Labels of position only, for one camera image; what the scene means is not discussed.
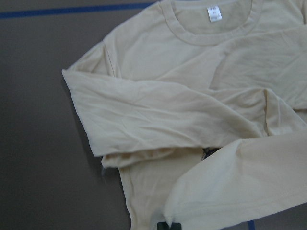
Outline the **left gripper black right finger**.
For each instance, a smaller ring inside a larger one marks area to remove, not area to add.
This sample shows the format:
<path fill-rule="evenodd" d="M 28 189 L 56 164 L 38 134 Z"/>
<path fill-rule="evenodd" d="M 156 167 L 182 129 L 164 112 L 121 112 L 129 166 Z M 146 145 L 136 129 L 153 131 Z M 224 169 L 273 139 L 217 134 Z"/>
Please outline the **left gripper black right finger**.
<path fill-rule="evenodd" d="M 173 222 L 170 226 L 170 230 L 182 230 L 182 226 L 180 223 Z"/>

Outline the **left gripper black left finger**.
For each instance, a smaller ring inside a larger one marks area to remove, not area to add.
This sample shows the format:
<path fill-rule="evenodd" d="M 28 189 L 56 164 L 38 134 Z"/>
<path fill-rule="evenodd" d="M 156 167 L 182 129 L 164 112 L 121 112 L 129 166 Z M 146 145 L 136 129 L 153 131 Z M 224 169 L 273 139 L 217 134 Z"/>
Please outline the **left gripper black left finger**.
<path fill-rule="evenodd" d="M 169 225 L 165 221 L 158 222 L 156 226 L 157 226 L 157 230 L 169 230 Z"/>

